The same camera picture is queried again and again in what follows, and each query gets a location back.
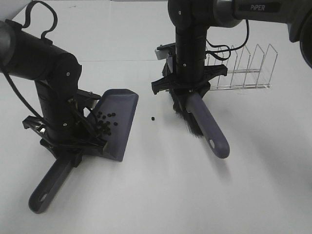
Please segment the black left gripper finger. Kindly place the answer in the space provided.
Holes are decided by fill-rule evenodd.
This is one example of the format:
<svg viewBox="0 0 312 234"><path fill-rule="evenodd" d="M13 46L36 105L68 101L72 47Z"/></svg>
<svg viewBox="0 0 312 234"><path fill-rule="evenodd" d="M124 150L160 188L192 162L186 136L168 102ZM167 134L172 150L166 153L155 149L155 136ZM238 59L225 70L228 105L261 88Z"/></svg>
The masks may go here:
<svg viewBox="0 0 312 234"><path fill-rule="evenodd" d="M82 161L83 150L72 150L70 152L70 162L72 167L77 167Z"/></svg>

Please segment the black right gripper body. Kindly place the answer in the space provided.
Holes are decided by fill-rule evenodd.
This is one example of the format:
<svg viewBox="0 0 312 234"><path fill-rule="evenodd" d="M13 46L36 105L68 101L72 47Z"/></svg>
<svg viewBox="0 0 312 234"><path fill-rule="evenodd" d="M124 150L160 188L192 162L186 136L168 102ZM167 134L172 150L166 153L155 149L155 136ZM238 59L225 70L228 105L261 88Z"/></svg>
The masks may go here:
<svg viewBox="0 0 312 234"><path fill-rule="evenodd" d="M197 90L204 85L207 29L175 30L175 55L171 73L152 82L152 91L172 89L178 92Z"/></svg>

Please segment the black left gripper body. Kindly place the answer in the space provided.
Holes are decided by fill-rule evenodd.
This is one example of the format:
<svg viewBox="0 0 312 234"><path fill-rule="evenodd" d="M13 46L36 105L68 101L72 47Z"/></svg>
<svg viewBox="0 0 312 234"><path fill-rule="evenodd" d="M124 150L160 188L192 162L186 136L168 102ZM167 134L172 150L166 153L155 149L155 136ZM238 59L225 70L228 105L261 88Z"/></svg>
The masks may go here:
<svg viewBox="0 0 312 234"><path fill-rule="evenodd" d="M87 118L78 109L77 90L60 97L44 82L35 83L43 118L28 116L22 123L32 129L52 149L79 149L103 154L107 141L97 137L97 117Z"/></svg>

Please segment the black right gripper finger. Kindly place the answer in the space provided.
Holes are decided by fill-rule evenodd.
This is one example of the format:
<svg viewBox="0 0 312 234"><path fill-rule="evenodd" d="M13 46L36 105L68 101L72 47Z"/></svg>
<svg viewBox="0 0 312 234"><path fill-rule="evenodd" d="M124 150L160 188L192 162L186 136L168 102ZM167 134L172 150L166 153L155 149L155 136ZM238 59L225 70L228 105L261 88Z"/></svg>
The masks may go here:
<svg viewBox="0 0 312 234"><path fill-rule="evenodd" d="M172 99L174 101L173 103L173 110L177 114L183 114L183 113L191 113L190 110L188 110L187 106L187 100L189 96L192 94L192 92L186 92L186 93L179 93L176 91L172 91Z"/></svg>

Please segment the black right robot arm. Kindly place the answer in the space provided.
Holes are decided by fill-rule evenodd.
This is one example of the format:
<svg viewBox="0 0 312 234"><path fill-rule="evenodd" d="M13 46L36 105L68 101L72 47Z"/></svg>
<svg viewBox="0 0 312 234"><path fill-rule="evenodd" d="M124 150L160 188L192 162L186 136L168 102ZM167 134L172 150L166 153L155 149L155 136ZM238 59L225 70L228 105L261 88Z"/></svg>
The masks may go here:
<svg viewBox="0 0 312 234"><path fill-rule="evenodd" d="M170 0L168 13L175 27L175 42L157 47L158 59L166 59L166 76L152 83L157 94L169 90L174 109L187 114L189 94L204 96L209 81L226 75L224 65L206 66L207 55L220 59L220 54L231 53L225 45L206 49L210 27L233 28L241 21L266 21L288 26L291 42L299 42L307 64L312 62L312 3L309 0Z"/></svg>

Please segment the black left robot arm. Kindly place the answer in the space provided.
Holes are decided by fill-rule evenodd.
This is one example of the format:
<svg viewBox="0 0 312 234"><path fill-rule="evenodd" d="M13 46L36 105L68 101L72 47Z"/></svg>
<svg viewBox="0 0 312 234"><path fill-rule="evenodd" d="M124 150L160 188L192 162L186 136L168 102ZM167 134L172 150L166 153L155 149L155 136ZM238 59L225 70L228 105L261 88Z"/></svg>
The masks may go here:
<svg viewBox="0 0 312 234"><path fill-rule="evenodd" d="M78 88L82 66L73 54L5 20L0 24L0 71L35 83L41 113L27 117L23 126L41 136L41 145L56 159L76 167L85 150L104 149L106 142L83 112L101 97Z"/></svg>

